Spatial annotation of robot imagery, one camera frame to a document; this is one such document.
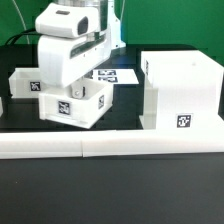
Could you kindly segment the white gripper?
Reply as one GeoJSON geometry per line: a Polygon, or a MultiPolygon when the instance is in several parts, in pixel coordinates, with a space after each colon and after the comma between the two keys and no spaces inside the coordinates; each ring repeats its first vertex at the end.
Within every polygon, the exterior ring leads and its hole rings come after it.
{"type": "Polygon", "coordinates": [[[110,28],[92,41],[86,36],[65,39],[43,35],[38,42],[41,80],[47,85],[60,88],[71,84],[71,96],[82,99],[86,88],[84,80],[79,78],[108,60],[110,54],[110,28]]]}

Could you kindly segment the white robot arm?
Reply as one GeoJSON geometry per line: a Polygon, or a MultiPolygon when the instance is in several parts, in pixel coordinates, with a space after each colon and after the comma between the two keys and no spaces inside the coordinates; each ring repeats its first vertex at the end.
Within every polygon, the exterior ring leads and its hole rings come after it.
{"type": "Polygon", "coordinates": [[[41,80],[52,87],[73,85],[120,47],[121,22],[114,0],[54,0],[36,18],[41,80]]]}

